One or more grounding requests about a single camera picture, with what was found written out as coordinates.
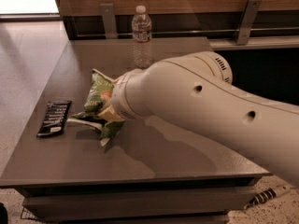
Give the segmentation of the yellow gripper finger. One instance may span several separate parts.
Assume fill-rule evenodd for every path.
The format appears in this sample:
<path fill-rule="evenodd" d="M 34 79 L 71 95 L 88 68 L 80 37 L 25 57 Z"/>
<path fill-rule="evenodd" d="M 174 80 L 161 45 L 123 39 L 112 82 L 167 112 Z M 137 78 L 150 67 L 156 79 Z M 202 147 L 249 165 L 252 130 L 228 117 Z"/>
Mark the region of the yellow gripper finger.
<path fill-rule="evenodd" d="M 123 118 L 116 113 L 112 105 L 101 111 L 98 117 L 107 122 L 123 122 Z"/>

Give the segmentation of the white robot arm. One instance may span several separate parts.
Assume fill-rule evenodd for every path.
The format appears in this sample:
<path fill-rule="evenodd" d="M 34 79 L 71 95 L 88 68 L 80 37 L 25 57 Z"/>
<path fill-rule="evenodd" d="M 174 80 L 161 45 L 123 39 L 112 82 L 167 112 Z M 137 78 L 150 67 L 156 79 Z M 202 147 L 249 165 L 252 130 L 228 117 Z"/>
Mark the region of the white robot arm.
<path fill-rule="evenodd" d="M 202 51 L 120 76 L 106 103 L 124 119 L 157 116 L 299 185 L 299 111 L 231 85 L 220 55 Z"/>

